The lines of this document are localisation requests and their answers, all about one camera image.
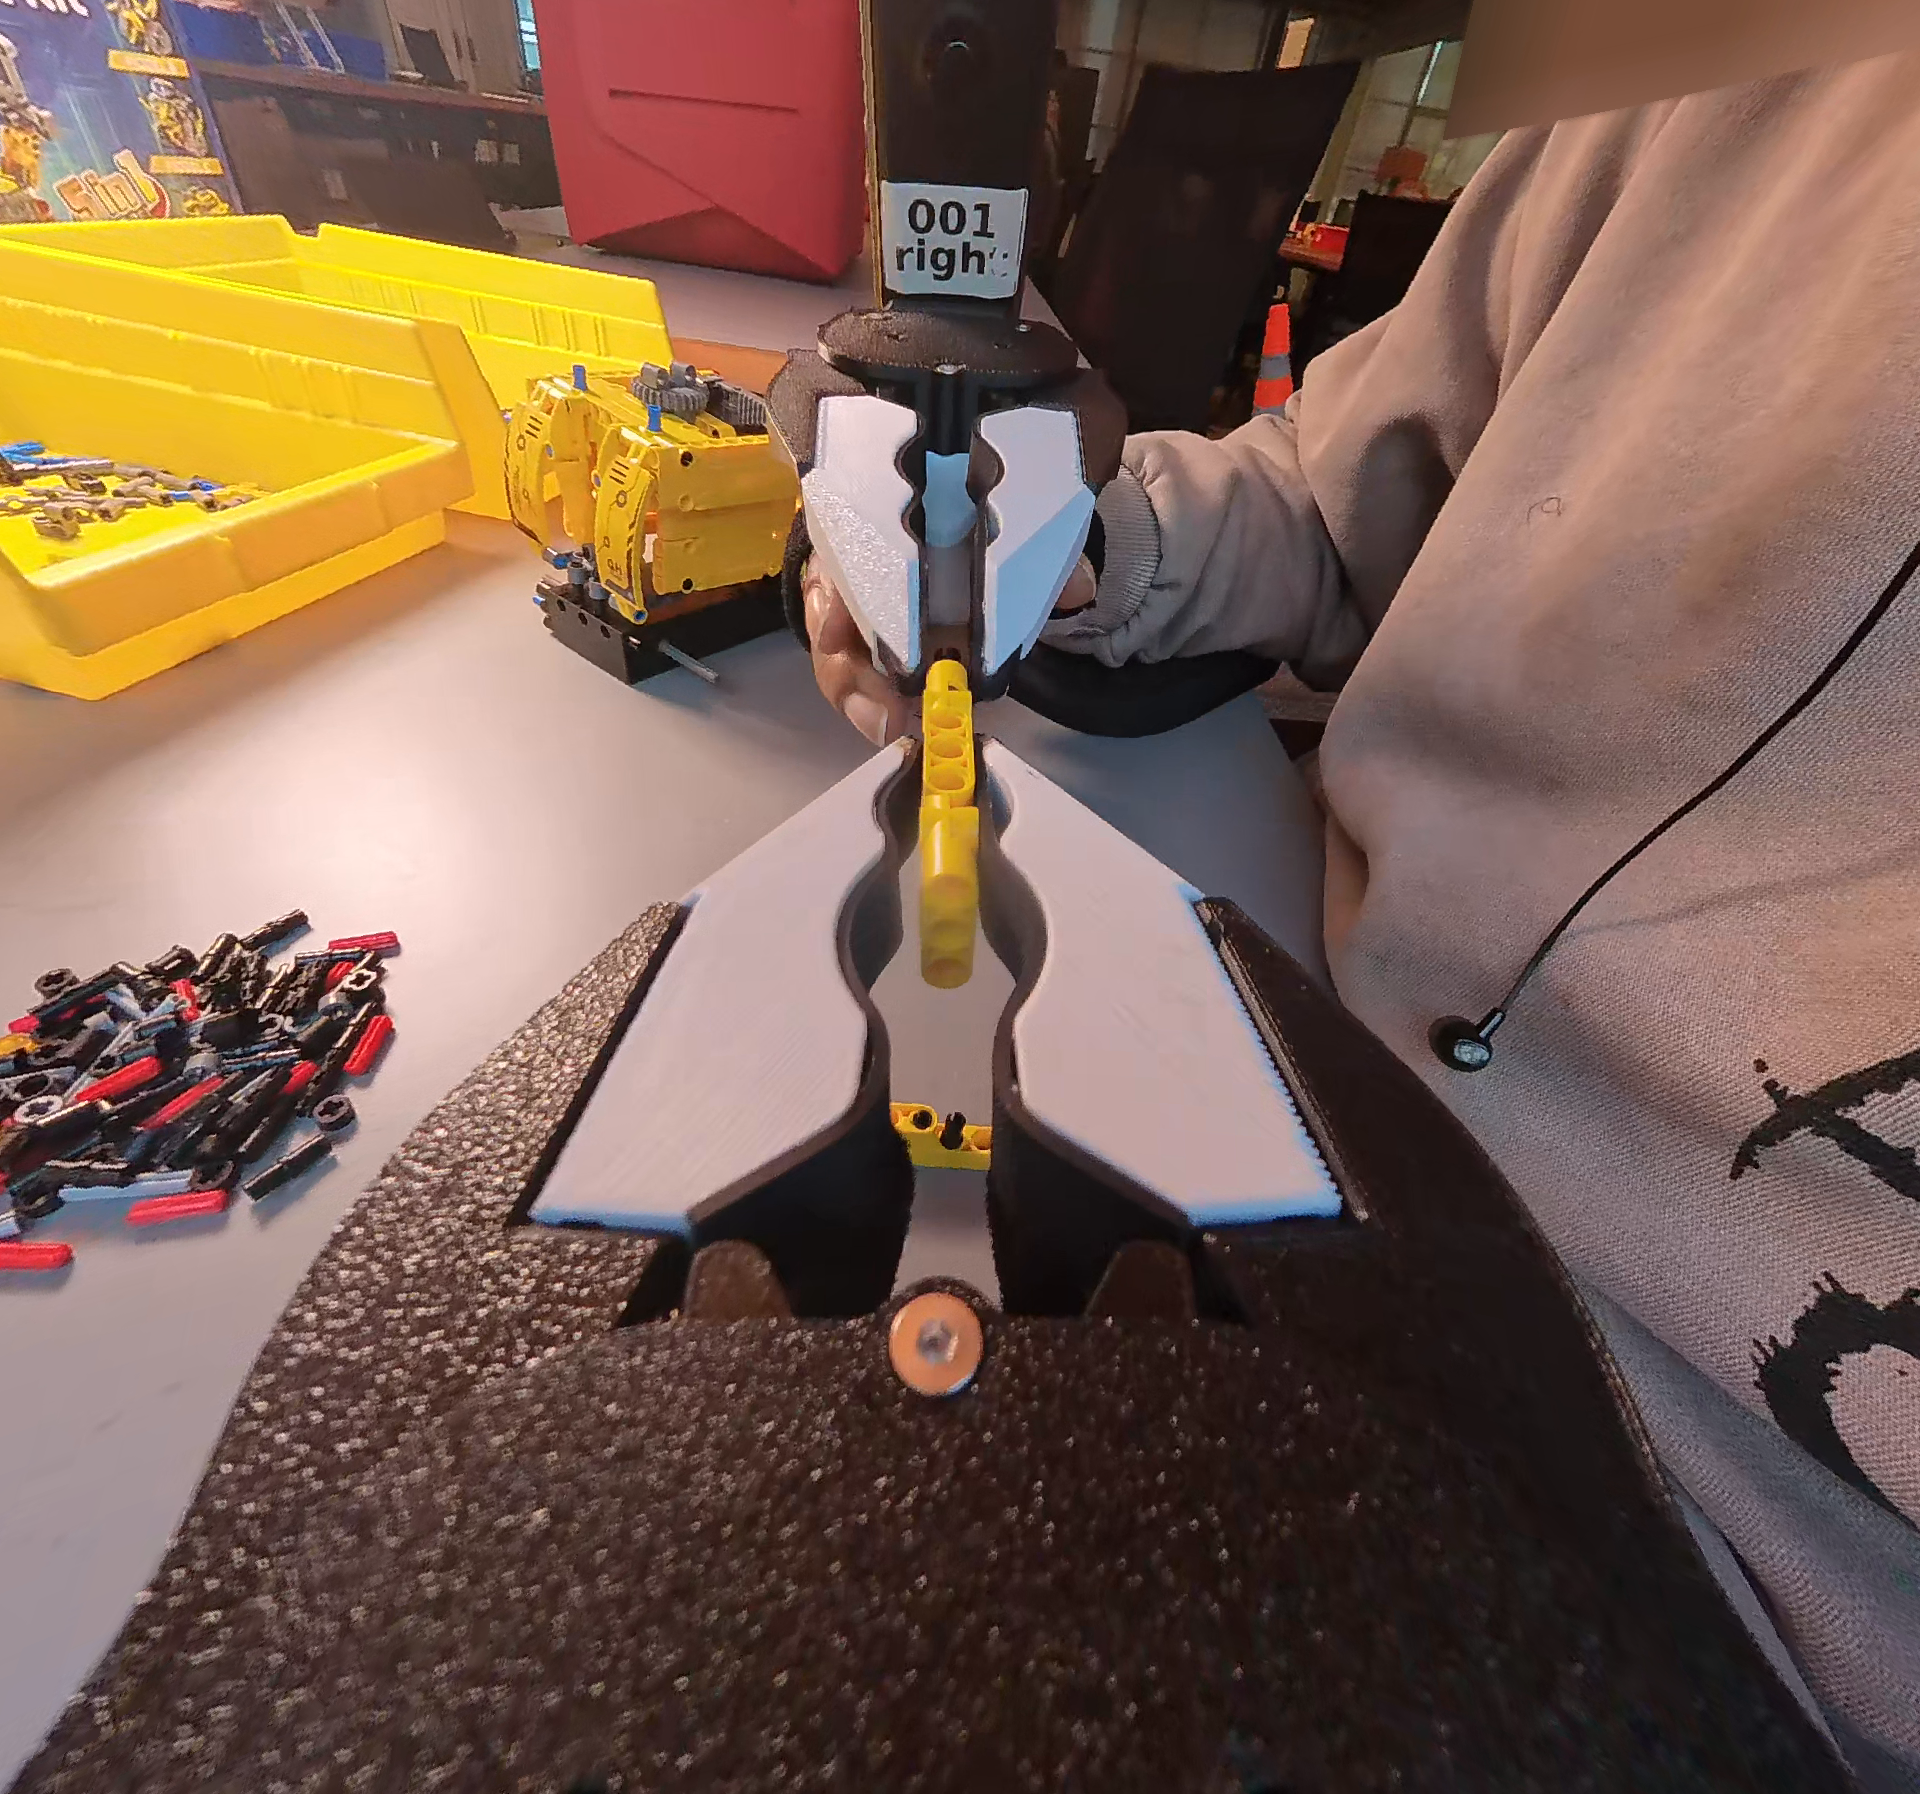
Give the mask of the red felt bag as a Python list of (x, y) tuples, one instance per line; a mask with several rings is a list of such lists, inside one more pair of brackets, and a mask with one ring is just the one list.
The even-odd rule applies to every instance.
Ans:
[(857, 0), (534, 0), (572, 240), (799, 281), (866, 234)]

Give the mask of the person's right hand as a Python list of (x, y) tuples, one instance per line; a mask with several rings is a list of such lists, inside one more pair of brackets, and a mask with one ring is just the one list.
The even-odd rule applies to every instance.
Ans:
[(814, 678), (830, 706), (877, 748), (919, 731), (919, 702), (880, 673), (843, 591), (814, 555), (803, 568), (800, 595)]

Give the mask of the yellow bin with divider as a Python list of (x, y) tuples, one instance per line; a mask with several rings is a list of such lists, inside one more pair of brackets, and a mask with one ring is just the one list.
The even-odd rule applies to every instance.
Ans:
[(4, 439), (251, 486), (53, 545), (4, 521), (4, 678), (99, 700), (434, 550), (467, 500), (458, 327), (4, 247)]

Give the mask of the dark blue toy box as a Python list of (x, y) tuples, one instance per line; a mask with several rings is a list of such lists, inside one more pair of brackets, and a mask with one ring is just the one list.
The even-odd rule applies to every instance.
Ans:
[(3, 223), (239, 213), (174, 0), (3, 0)]

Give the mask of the long yellow perforated beam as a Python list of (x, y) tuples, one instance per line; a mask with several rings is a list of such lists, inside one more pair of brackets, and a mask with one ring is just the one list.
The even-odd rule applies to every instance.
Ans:
[(980, 915), (980, 804), (973, 690), (967, 669), (940, 659), (926, 678), (920, 842), (920, 961), (930, 986), (973, 975)]

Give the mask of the pile of black red pins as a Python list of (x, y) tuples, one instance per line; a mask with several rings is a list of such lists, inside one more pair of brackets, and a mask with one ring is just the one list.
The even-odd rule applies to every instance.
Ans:
[(54, 970), (3, 1038), (3, 1271), (65, 1271), (49, 1230), (106, 1205), (162, 1230), (263, 1204), (328, 1163), (398, 1035), (391, 930), (314, 947), (304, 911), (203, 951)]

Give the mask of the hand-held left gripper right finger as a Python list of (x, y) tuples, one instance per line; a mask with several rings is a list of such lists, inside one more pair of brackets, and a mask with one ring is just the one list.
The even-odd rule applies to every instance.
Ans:
[(981, 920), (1014, 978), (987, 1181), (1001, 1308), (1083, 1313), (1132, 1242), (1336, 1219), (1201, 894), (994, 741), (981, 783)]

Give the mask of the person's right forearm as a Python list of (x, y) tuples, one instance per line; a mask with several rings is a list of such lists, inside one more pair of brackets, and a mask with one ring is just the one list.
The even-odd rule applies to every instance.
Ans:
[(1091, 606), (1044, 640), (1105, 667), (1248, 651), (1339, 686), (1452, 491), (1427, 434), (1261, 417), (1217, 440), (1129, 437), (1096, 501), (1101, 566), (1074, 575)]

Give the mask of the heap of assorted small parts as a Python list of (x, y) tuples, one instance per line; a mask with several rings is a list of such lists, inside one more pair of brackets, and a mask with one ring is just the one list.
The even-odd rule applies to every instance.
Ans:
[(75, 542), (83, 528), (132, 513), (198, 507), (231, 512), (263, 491), (203, 475), (50, 449), (38, 440), (3, 446), (3, 516), (28, 523), (54, 542)]

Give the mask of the yellow block robot model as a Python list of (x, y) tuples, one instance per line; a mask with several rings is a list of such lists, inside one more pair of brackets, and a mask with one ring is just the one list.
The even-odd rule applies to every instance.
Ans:
[(550, 566), (550, 635), (622, 685), (695, 673), (785, 624), (781, 568), (800, 510), (785, 452), (636, 399), (640, 371), (531, 385), (505, 434), (509, 516)]

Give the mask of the short yellow beam with pins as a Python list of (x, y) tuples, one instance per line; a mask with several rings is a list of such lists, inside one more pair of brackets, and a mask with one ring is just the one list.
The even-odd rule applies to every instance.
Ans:
[(994, 1129), (961, 1110), (892, 1104), (892, 1128), (915, 1169), (986, 1174), (991, 1167)]

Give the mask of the dark grey gear piece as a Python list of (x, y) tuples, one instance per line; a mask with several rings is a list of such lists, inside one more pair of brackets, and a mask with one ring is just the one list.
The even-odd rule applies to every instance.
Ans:
[(768, 418), (763, 401), (718, 372), (676, 363), (669, 367), (644, 365), (633, 381), (638, 401), (662, 417), (696, 423), (701, 417), (732, 429), (736, 434), (763, 432)]

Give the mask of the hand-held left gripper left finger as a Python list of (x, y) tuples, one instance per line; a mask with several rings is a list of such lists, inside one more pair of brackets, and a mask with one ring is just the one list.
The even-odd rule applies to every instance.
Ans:
[(687, 899), (544, 1159), (536, 1224), (749, 1242), (803, 1317), (890, 1298), (915, 1181), (872, 991), (919, 804), (901, 741)]

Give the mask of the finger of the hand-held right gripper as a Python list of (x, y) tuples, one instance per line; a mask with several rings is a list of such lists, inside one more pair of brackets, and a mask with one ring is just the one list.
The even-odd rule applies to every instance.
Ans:
[(1094, 516), (1077, 413), (1020, 406), (986, 417), (976, 444), (991, 462), (983, 510), (978, 676), (1011, 678), (1039, 640), (1081, 560)]
[(919, 486), (902, 456), (924, 437), (915, 407), (880, 396), (820, 401), (813, 463), (800, 482), (807, 533), (877, 669), (905, 694), (926, 685)]

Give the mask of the person's grey hoodie torso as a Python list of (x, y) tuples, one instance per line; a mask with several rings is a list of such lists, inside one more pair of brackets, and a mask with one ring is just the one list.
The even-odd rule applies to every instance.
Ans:
[(1309, 377), (1371, 636), (1325, 748), (1350, 1007), (1497, 1159), (1875, 1791), (1917, 1791), (1917, 55), (1486, 161)]

